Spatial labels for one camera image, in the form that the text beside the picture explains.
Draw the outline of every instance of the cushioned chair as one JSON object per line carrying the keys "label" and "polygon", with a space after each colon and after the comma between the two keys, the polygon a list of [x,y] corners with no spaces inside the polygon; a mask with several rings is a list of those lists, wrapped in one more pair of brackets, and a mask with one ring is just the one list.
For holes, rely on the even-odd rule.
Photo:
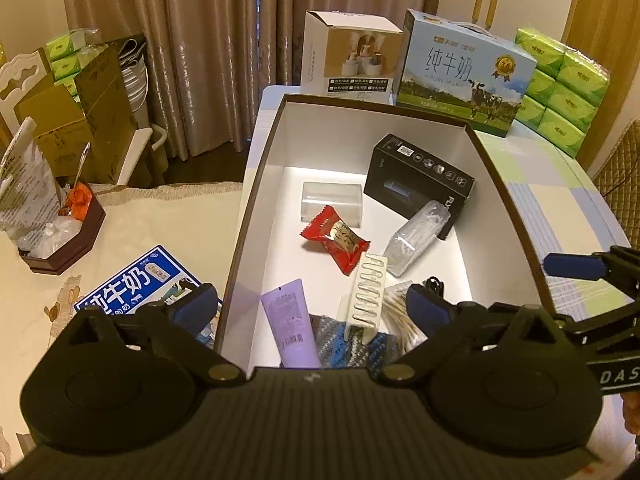
{"label": "cushioned chair", "polygon": [[640,250],[639,158],[640,121],[635,120],[626,128],[593,179],[636,250]]}

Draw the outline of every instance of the cosmetic tube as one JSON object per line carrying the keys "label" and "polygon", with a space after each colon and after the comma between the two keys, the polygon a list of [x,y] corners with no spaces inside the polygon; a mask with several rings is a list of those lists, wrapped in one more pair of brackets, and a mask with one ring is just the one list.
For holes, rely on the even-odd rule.
{"label": "cosmetic tube", "polygon": [[260,301],[285,368],[320,368],[302,280],[265,292]]}

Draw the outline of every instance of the white chair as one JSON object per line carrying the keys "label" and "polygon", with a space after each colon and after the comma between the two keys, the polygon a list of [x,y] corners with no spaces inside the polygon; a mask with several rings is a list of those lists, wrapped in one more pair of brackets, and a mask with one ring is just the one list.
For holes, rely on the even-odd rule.
{"label": "white chair", "polygon": [[[35,69],[33,74],[27,76],[20,86],[16,86],[2,99],[2,93],[8,88],[12,80],[20,82],[22,74],[33,69]],[[0,115],[2,115],[12,135],[15,135],[20,127],[18,117],[16,117],[14,111],[15,105],[46,75],[47,70],[38,51],[32,54],[18,54],[18,56],[0,68]]]}

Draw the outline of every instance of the clear plastic bag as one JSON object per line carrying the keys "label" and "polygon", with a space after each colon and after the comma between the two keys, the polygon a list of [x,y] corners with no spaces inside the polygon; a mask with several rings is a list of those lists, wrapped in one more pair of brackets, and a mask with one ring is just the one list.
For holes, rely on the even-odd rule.
{"label": "clear plastic bag", "polygon": [[383,254],[387,257],[386,270],[399,278],[435,240],[450,216],[449,210],[435,200],[420,209],[389,240]]}
{"label": "clear plastic bag", "polygon": [[36,123],[27,117],[0,161],[0,231],[32,248],[60,209],[60,188],[33,140]]}
{"label": "clear plastic bag", "polygon": [[29,256],[31,258],[49,258],[60,247],[76,236],[82,227],[82,222],[72,216],[58,216],[53,222],[44,227],[44,233],[38,240]]}

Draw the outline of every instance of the orange object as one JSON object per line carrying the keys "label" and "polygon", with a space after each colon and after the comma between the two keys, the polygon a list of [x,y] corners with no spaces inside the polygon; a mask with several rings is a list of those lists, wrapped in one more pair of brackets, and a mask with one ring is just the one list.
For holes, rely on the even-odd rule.
{"label": "orange object", "polygon": [[84,217],[89,209],[89,204],[94,194],[86,184],[78,182],[76,187],[71,190],[66,199],[66,205],[71,208],[71,216],[76,220],[84,222]]}

